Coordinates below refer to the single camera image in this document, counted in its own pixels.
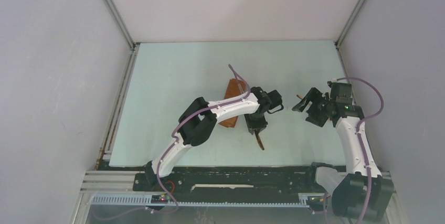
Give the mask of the gold knife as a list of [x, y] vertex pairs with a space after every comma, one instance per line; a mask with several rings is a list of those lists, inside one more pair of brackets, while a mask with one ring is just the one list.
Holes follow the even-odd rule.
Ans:
[[257, 141], [257, 143], [258, 143], [260, 149], [261, 149], [262, 151], [264, 151], [264, 150], [265, 150], [265, 147], [264, 147], [263, 142], [262, 142], [262, 140], [261, 140], [261, 137], [260, 137], [260, 135], [259, 135], [259, 131], [258, 131], [258, 130], [255, 130], [254, 135], [255, 135], [256, 141]]

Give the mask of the orange cloth napkin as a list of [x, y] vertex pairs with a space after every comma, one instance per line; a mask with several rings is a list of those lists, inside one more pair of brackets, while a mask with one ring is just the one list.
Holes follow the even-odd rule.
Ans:
[[[246, 83], [241, 80], [236, 80], [234, 78], [229, 80], [224, 99], [233, 98], [238, 95], [241, 95], [246, 90]], [[237, 124], [239, 116], [234, 116], [229, 119], [226, 119], [219, 123], [219, 125], [234, 128]]]

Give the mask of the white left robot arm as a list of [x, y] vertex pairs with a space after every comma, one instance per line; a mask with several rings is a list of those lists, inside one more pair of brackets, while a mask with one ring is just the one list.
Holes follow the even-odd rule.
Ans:
[[145, 165], [145, 183], [155, 191], [164, 188], [166, 176], [171, 174], [177, 162], [190, 148], [205, 143], [218, 123], [243, 115], [248, 132], [258, 136], [268, 125], [265, 114], [283, 108], [282, 96], [277, 90], [265, 92], [260, 87], [220, 101], [195, 99], [180, 116], [168, 148]]

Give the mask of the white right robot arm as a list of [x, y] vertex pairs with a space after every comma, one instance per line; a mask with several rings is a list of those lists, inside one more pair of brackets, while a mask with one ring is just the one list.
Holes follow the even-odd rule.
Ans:
[[332, 166], [313, 163], [315, 171], [305, 177], [311, 191], [322, 188], [331, 195], [334, 215], [362, 221], [380, 222], [394, 192], [394, 184], [377, 167], [365, 133], [363, 110], [353, 104], [352, 86], [334, 83], [330, 92], [312, 87], [293, 111], [307, 112], [305, 119], [323, 127], [331, 120], [341, 140], [346, 161], [346, 175]]

